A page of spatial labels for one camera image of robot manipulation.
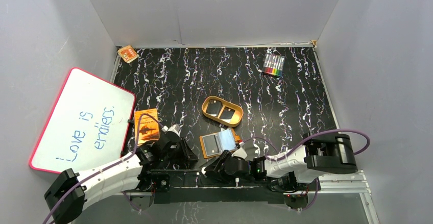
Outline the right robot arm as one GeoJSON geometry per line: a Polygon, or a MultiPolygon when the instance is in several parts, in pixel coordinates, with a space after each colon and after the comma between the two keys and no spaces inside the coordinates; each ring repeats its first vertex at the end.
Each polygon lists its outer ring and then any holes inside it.
{"type": "Polygon", "coordinates": [[[262,185],[273,180],[280,183],[287,177],[290,189],[301,190],[325,173],[345,175],[357,171],[349,135],[330,130],[306,134],[288,151],[253,160],[224,151],[202,168],[202,175],[219,182],[243,179],[262,185]]]}

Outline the orange leather card holder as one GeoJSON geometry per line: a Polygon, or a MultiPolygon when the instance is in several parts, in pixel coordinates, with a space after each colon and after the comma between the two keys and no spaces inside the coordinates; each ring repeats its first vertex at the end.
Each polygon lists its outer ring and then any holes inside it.
{"type": "MultiPolygon", "coordinates": [[[[228,150],[230,152],[234,152],[235,150],[237,150],[237,145],[238,145],[238,142],[240,141],[240,137],[236,135],[233,128],[225,129],[225,130],[222,130],[220,132],[212,133],[212,134],[214,134],[216,136],[216,139],[217,139],[217,142],[219,145],[219,149],[220,149],[220,153],[216,156],[221,155],[224,150],[228,150]]],[[[200,140],[200,145],[201,145],[202,153],[203,153],[203,146],[202,146],[202,142],[201,142],[202,137],[203,136],[200,136],[199,140],[200,140]]]]}

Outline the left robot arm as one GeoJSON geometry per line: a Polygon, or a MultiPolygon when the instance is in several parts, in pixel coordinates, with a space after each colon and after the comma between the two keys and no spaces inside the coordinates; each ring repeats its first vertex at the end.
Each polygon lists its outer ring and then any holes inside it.
{"type": "Polygon", "coordinates": [[[168,192],[168,170],[189,170],[198,156],[185,139],[160,138],[142,144],[135,152],[89,170],[60,173],[44,199],[50,213],[44,223],[71,223],[89,206],[120,192],[129,190],[168,192]]]}

